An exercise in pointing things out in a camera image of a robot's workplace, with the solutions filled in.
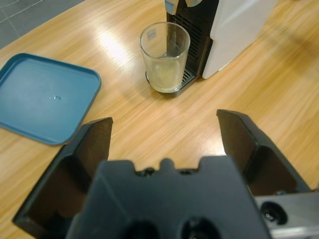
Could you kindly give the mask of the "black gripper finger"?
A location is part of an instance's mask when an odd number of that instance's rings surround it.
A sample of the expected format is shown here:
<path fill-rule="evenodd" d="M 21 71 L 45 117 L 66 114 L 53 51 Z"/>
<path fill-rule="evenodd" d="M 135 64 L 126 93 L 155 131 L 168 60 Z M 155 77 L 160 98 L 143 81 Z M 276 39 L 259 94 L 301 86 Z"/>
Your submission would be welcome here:
<path fill-rule="evenodd" d="M 254 196 L 311 189 L 274 142 L 243 113 L 217 110 L 224 151 L 236 162 Z"/>
<path fill-rule="evenodd" d="M 65 237 L 81 211 L 98 165 L 109 156 L 113 119 L 82 125 L 61 147 L 12 222 L 32 237 Z"/>

